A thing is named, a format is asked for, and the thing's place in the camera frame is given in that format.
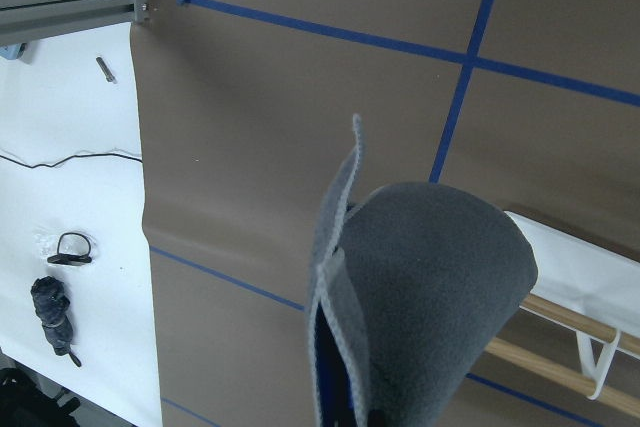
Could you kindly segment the grey blue towel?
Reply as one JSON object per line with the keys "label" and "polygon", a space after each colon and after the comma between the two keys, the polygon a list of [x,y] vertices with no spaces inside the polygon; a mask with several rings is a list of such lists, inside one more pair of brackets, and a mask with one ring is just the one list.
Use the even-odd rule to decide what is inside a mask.
{"label": "grey blue towel", "polygon": [[350,200],[354,145],[319,209],[307,345],[320,426],[430,426],[538,278],[533,248],[501,209],[429,182]]}

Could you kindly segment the wooden white towel rack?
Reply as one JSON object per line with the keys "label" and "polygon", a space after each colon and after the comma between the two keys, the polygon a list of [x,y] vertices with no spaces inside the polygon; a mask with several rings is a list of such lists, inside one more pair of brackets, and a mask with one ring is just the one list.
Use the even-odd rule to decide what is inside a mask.
{"label": "wooden white towel rack", "polygon": [[575,334],[580,371],[496,338],[486,352],[583,397],[639,417],[639,399],[607,384],[618,353],[639,358],[639,263],[521,214],[539,276],[521,309]]}

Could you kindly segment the small metal bolt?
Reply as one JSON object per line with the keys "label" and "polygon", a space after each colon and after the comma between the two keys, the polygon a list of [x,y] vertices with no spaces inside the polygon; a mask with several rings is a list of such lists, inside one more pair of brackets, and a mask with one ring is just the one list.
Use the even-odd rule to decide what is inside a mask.
{"label": "small metal bolt", "polygon": [[115,82],[115,77],[114,77],[113,73],[111,72],[111,70],[109,69],[109,67],[107,66],[107,64],[104,61],[104,59],[102,57],[97,57],[96,58],[96,62],[98,64],[98,66],[100,67],[100,69],[102,70],[106,81],[109,82],[109,83],[114,83]]}

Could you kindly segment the black folded umbrella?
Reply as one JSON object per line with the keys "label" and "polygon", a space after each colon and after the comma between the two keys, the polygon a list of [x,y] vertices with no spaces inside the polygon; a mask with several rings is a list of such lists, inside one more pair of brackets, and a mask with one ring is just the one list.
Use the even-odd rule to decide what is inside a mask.
{"label": "black folded umbrella", "polygon": [[35,314],[53,352],[60,357],[68,356],[80,368],[82,362],[72,350],[74,330],[68,317],[70,301],[64,284],[52,276],[39,278],[32,285],[30,294]]}

